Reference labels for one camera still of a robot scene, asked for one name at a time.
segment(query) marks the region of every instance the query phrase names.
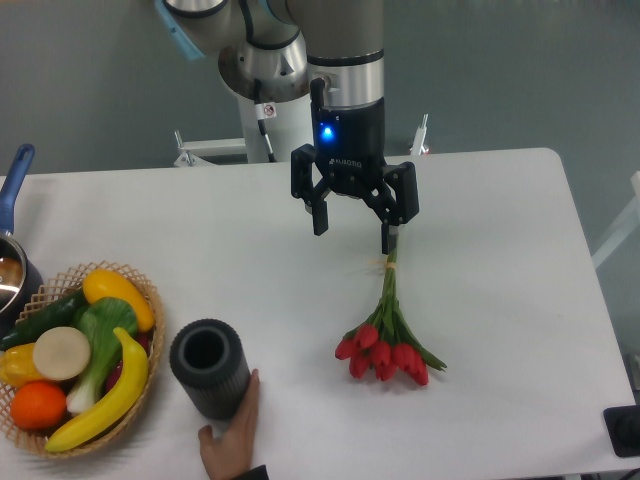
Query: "blue handle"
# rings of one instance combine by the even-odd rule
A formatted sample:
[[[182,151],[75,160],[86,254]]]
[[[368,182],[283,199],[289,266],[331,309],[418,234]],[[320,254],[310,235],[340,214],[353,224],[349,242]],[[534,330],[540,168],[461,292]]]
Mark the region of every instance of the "blue handle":
[[[28,143],[18,148],[16,158],[0,190],[0,233],[13,233],[13,208],[35,153],[36,149]]]

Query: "wicker basket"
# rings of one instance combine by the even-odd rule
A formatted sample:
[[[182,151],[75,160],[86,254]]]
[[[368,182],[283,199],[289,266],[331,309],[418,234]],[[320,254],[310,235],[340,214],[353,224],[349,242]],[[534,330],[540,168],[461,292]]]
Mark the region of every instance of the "wicker basket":
[[[10,385],[5,385],[0,382],[0,431],[4,432],[6,437],[15,443],[16,447],[22,448],[41,457],[75,457],[93,452],[109,443],[114,437],[122,433],[122,431],[127,428],[127,426],[130,425],[133,419],[138,415],[138,412],[140,412],[140,409],[148,396],[149,386],[151,385],[158,368],[160,354],[162,353],[164,343],[164,312],[162,309],[162,302],[156,287],[149,281],[149,279],[129,265],[118,265],[117,263],[109,262],[102,262],[100,264],[90,263],[89,265],[80,265],[76,268],[70,268],[67,273],[59,273],[54,279],[49,280],[46,285],[41,286],[38,293],[31,297],[31,303],[25,306],[18,321],[25,319],[32,312],[41,309],[45,305],[63,297],[71,291],[80,288],[84,277],[86,277],[89,272],[97,268],[113,270],[124,275],[136,286],[151,305],[156,324],[153,330],[153,339],[150,346],[151,353],[149,355],[149,378],[147,380],[147,385],[133,407],[105,434],[72,450],[62,453],[49,453],[44,449],[44,445],[47,443],[47,437],[44,434],[24,431],[14,425],[13,420],[9,415],[9,409],[16,389]]]

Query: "sleeve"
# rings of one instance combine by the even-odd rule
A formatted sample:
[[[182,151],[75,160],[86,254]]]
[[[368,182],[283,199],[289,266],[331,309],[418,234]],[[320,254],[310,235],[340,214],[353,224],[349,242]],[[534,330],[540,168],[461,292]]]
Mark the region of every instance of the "sleeve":
[[[253,470],[249,470],[247,473],[243,473],[233,480],[269,480],[269,475],[267,475],[267,467],[266,465],[260,465]]]

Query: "bok choy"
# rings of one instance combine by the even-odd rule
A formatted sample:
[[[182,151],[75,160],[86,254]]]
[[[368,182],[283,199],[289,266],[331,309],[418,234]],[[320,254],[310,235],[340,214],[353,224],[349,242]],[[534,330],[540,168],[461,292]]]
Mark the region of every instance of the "bok choy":
[[[91,346],[89,365],[67,395],[67,410],[77,415],[100,400],[105,380],[122,357],[113,329],[122,327],[135,337],[138,327],[133,308],[117,298],[98,300],[72,326],[85,334]]]

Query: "cucumber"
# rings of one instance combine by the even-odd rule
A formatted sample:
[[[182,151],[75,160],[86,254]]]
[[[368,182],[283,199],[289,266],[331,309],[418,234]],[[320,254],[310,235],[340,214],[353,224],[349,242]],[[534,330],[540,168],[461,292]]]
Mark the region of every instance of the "cucumber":
[[[6,352],[12,347],[35,342],[47,330],[70,325],[76,310],[87,304],[82,288],[50,303],[23,321],[16,322],[7,336],[0,341],[0,351]]]

